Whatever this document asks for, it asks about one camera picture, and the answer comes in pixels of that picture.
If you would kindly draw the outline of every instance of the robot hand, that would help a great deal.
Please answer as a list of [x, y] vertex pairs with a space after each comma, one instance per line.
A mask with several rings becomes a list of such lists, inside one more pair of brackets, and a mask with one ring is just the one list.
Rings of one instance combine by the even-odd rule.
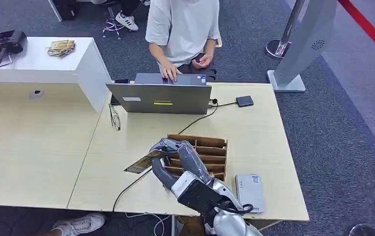
[[[220, 180], [212, 178], [188, 141], [161, 139], [150, 151], [160, 150], [163, 156], [153, 158], [152, 170], [177, 201], [199, 212], [204, 218], [207, 234], [217, 236], [262, 236], [242, 214], [253, 209], [242, 206], [231, 190]], [[176, 178], [164, 169], [171, 153], [178, 153], [183, 174]]]

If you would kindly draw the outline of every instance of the phone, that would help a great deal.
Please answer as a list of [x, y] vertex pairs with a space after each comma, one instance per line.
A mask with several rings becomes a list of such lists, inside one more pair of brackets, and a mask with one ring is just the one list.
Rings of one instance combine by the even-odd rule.
[[237, 174], [235, 182], [236, 195], [241, 205], [252, 204], [252, 213], [263, 213], [265, 206], [261, 177], [257, 174]]
[[196, 57], [195, 57], [195, 60], [197, 63], [200, 63], [200, 58], [202, 58], [204, 56], [204, 53], [199, 53]]

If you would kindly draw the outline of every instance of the light wood desk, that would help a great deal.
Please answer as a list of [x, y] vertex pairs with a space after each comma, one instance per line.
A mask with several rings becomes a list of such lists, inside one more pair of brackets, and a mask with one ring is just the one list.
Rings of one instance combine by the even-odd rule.
[[99, 116], [77, 84], [0, 83], [0, 205], [66, 208]]
[[[184, 134], [229, 140], [226, 184], [235, 191], [237, 173], [257, 173], [263, 182], [266, 211], [246, 214], [248, 219], [309, 220], [293, 159], [270, 84], [212, 83], [211, 98], [219, 104], [251, 95], [254, 106], [220, 107]], [[123, 170], [144, 156], [150, 147], [169, 133], [178, 133], [198, 117], [172, 114], [128, 114], [115, 107], [121, 131], [111, 127], [105, 105], [68, 209], [111, 211], [118, 194], [137, 174]], [[125, 192], [115, 211], [150, 212], [195, 216], [165, 190], [152, 172]]]

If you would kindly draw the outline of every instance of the white sneaker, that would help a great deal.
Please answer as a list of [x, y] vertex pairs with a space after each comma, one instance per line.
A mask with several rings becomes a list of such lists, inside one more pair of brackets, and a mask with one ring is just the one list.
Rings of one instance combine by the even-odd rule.
[[138, 31], [138, 26], [135, 24], [135, 18], [133, 16], [122, 17], [122, 14], [118, 13], [115, 20], [132, 31]]
[[149, 6], [151, 4], [151, 0], [140, 0], [140, 2], [145, 6]]
[[54, 224], [53, 230], [61, 230], [61, 236], [77, 236], [93, 232], [105, 223], [105, 216], [100, 213], [92, 213], [80, 218], [61, 220]]

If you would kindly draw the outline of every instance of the wooden card holder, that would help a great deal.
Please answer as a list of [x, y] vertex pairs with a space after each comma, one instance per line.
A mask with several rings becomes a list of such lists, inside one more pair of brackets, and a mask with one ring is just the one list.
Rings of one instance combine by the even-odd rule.
[[[222, 181], [225, 180], [226, 157], [228, 153], [227, 140], [178, 134], [168, 134], [167, 138], [190, 142], [198, 152], [210, 175]], [[169, 163], [164, 168], [174, 176], [179, 177], [183, 173], [183, 167], [177, 153], [170, 155]]]

